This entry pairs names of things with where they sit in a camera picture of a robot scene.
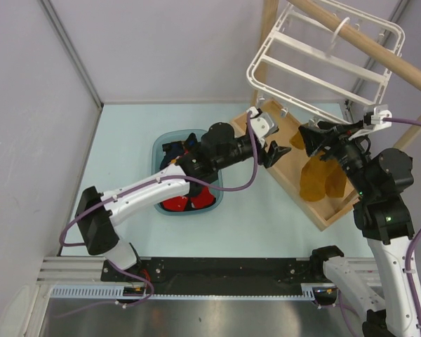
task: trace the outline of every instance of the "cable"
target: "cable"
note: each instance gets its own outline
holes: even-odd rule
[[[411,119],[404,119],[404,118],[394,118],[394,117],[388,118],[387,117],[387,118],[384,118],[384,121],[421,126],[421,121],[413,121]],[[418,244],[420,240],[421,240],[421,229],[418,231],[418,233],[415,235],[413,240],[408,245],[407,253],[406,253],[406,271],[409,271],[407,272],[407,280],[408,280],[410,292],[412,293],[413,302],[415,304],[415,310],[416,310],[416,315],[417,315],[417,320],[418,320],[418,328],[421,331],[421,303],[416,291],[416,285],[415,285],[415,280],[413,279],[413,274],[410,272],[412,269],[410,266],[412,255],[413,255],[413,252],[415,252],[416,245]]]
[[[238,191],[242,191],[242,190],[245,190],[248,187],[250,187],[253,184],[256,175],[258,174],[258,149],[257,149],[255,139],[254,139],[253,127],[251,126],[251,120],[250,120],[251,114],[252,114],[251,112],[249,112],[247,114],[246,124],[248,126],[248,134],[250,136],[251,147],[253,148],[254,164],[253,164],[253,174],[251,175],[250,180],[245,185],[242,185],[242,186],[239,186],[239,187],[220,187],[220,186],[211,185],[209,183],[206,183],[205,181],[199,180],[199,179],[194,178],[194,177],[189,177],[189,176],[166,176],[166,177],[162,177],[161,181],[171,180],[171,179],[183,179],[183,180],[193,181],[194,183],[198,183],[198,184],[206,186],[206,187],[211,187],[215,190],[219,190],[219,191],[223,191],[223,192],[238,192]],[[155,184],[155,183],[159,183],[158,180],[153,179],[153,180],[147,181],[143,184],[140,184],[140,185],[132,187],[132,188],[126,190],[126,191],[118,193],[117,198],[125,197],[126,195],[128,195],[130,193],[133,193],[137,190],[140,190],[144,187],[150,186],[151,184]],[[60,235],[60,238],[59,238],[59,243],[61,244],[61,246],[63,246],[63,247],[84,246],[85,244],[83,242],[77,242],[77,243],[74,243],[74,244],[66,243],[65,238],[67,236],[67,232],[69,231],[70,228],[72,228],[82,218],[84,218],[85,216],[94,212],[96,209],[100,208],[101,206],[104,206],[105,204],[110,203],[111,201],[114,201],[113,197],[109,197],[109,198],[99,202],[98,204],[93,205],[89,209],[86,209],[83,213],[77,215],[72,221],[70,221],[67,224],[67,226],[64,228],[64,230],[61,232],[61,235]]]
[[[134,306],[136,306],[136,305],[139,305],[139,304],[142,304],[142,303],[144,303],[144,302],[147,302],[148,301],[148,299],[150,298],[150,297],[152,297],[153,296],[153,294],[154,294],[154,286],[153,286],[153,284],[150,282],[150,281],[148,281],[147,279],[144,279],[143,277],[140,277],[140,276],[137,276],[137,275],[134,275],[134,274],[131,274],[130,272],[127,272],[127,271],[125,271],[125,270],[122,270],[122,269],[120,269],[119,267],[117,267],[115,264],[113,264],[111,261],[109,261],[109,264],[117,271],[117,272],[120,272],[121,274],[123,274],[123,275],[126,275],[126,276],[129,276],[129,277],[132,277],[133,279],[137,279],[137,280],[139,280],[139,281],[142,281],[142,282],[144,282],[148,287],[149,287],[149,289],[150,289],[150,293],[148,294],[148,295],[146,295],[144,298],[141,298],[140,300],[137,300],[136,302],[134,302],[134,303],[130,303],[130,304],[123,304],[122,305],[122,308],[123,309],[125,309],[125,308],[127,308],[127,307],[134,307]],[[78,312],[81,312],[81,311],[84,311],[84,310],[87,310],[87,309],[90,309],[90,308],[94,308],[94,307],[96,307],[96,306],[99,306],[99,305],[103,305],[103,304],[118,304],[116,301],[113,301],[113,300],[102,300],[102,301],[100,301],[100,302],[95,302],[95,303],[91,303],[91,304],[88,304],[88,305],[85,305],[85,306],[83,306],[83,307],[81,307],[81,308],[78,308],[78,309],[75,309],[75,310],[72,310],[72,311],[69,311],[69,312],[65,312],[64,314],[61,314],[61,315],[55,315],[54,316],[54,318],[63,318],[63,317],[67,317],[67,316],[70,316],[70,315],[73,315],[73,314],[76,314],[76,313],[78,313]]]
[[[348,317],[345,312],[345,305],[343,304],[342,292],[340,290],[338,291],[338,301],[340,302],[340,312],[342,313],[343,320],[345,321],[349,332],[351,333],[351,335],[353,335],[353,337],[359,337],[359,335],[357,335],[357,333],[354,331],[351,322],[348,320]]]

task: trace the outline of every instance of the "white dish rack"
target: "white dish rack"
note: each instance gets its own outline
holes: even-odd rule
[[[267,84],[265,81],[260,81],[255,77],[255,72],[261,63],[266,63],[269,66],[273,66],[274,70],[277,72],[286,72],[297,76],[305,81],[316,84],[322,88],[325,88],[329,91],[332,91],[345,99],[351,100],[353,102],[359,103],[363,106],[379,104],[382,101],[383,95],[387,88],[390,76],[392,72],[388,69],[385,69],[382,74],[373,72],[371,70],[365,69],[354,63],[343,60],[341,58],[331,55],[331,52],[337,43],[338,33],[343,25],[349,24],[350,17],[357,18],[357,23],[354,24],[355,28],[361,29],[362,22],[369,22],[380,28],[380,37],[383,37],[386,31],[391,32],[395,37],[396,41],[392,46],[390,51],[396,55],[401,54],[401,49],[405,39],[405,34],[403,30],[396,24],[383,20],[381,18],[375,17],[373,15],[367,14],[363,11],[359,11],[355,8],[346,6],[344,4],[338,3],[333,0],[314,0],[320,5],[325,5],[334,15],[345,14],[346,17],[341,22],[340,26],[333,32],[332,39],[328,41],[328,48],[325,51],[317,49],[309,44],[298,41],[293,37],[287,35],[287,27],[291,24],[293,20],[299,20],[306,25],[311,25],[317,29],[331,32],[328,28],[324,27],[318,21],[303,15],[295,10],[295,7],[292,4],[288,4],[284,9],[282,14],[279,16],[279,19],[276,21],[276,24],[273,26],[273,29],[269,33],[268,37],[265,39],[264,43],[261,45],[258,53],[254,57],[254,60],[249,65],[246,72],[249,84],[259,91],[260,95],[269,96],[278,100],[281,103],[290,103],[301,107],[302,109],[313,114],[316,119],[324,119],[326,121],[331,121],[334,123],[347,123],[344,119],[332,115],[330,112],[319,109],[312,104],[306,103],[305,101],[296,98],[293,95],[290,95],[277,86]],[[298,53],[311,57],[313,60],[322,62],[323,65],[330,65],[336,67],[339,70],[347,72],[351,75],[356,76],[357,78],[363,79],[365,81],[370,81],[378,85],[377,92],[375,94],[374,100],[369,100],[365,97],[352,93],[345,88],[341,88],[335,84],[329,83],[323,79],[320,79],[314,75],[308,74],[303,70],[300,70],[296,67],[286,64],[283,61],[280,61],[269,54],[270,47],[273,43],[279,43],[284,46],[287,46]]]

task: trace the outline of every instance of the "plastic tub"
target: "plastic tub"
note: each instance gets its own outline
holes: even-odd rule
[[[176,142],[179,140],[186,140],[190,133],[195,133],[196,138],[198,140],[201,139],[202,135],[205,134],[206,130],[200,130],[200,129],[189,129],[189,130],[179,130],[179,131],[173,131],[169,133],[165,133],[159,138],[156,139],[156,141],[153,144],[153,152],[152,152],[152,174],[155,174],[156,172],[159,172],[160,165],[164,156],[164,153],[162,151],[162,144]],[[212,185],[216,185],[218,187],[223,186],[223,180],[222,180],[222,172],[218,172],[218,180],[212,183]],[[159,204],[154,205],[154,208],[162,214],[165,214],[167,216],[190,216],[192,214],[200,214],[204,212],[212,211],[215,207],[217,207],[220,202],[223,199],[223,191],[218,191],[213,188],[209,189],[209,192],[215,197],[215,203],[214,205],[206,208],[206,209],[197,209],[193,211],[186,211],[186,212],[171,212],[166,211],[165,209],[162,209]]]

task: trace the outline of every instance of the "robotic arm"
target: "robotic arm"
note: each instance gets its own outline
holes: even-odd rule
[[[355,124],[321,121],[314,126],[300,126],[300,132],[307,155],[323,151],[321,160],[337,159],[359,193],[354,222],[373,252],[386,301],[351,273],[342,256],[323,258],[323,273],[354,306],[364,322],[365,336],[420,336],[421,313],[415,309],[414,298],[419,298],[421,307],[421,286],[413,255],[410,269],[405,266],[415,231],[401,198],[401,193],[413,184],[412,159],[394,148],[370,158],[370,142],[365,135],[387,127],[381,120],[391,116],[387,108],[377,108]],[[363,141],[368,142],[366,150],[361,145]]]
[[[255,107],[250,108],[247,114],[254,143],[249,132],[235,138],[232,126],[216,123],[187,154],[153,176],[103,193],[98,193],[93,186],[84,190],[76,216],[104,200],[113,199],[78,221],[88,253],[103,255],[118,268],[132,268],[137,273],[140,267],[137,252],[118,236],[114,230],[116,226],[144,207],[173,197],[198,195],[203,188],[202,182],[209,184],[216,181],[219,170],[253,157],[253,150],[258,157],[257,164],[267,168],[291,150],[273,141],[266,151],[265,138],[279,130],[276,123],[266,112]]]

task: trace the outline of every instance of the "orange glove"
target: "orange glove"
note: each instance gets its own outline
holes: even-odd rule
[[[291,139],[291,145],[305,148],[301,133],[298,131]],[[300,196],[305,201],[319,201],[326,195],[341,198],[345,194],[347,177],[335,159],[321,161],[323,152],[309,158],[301,170]]]

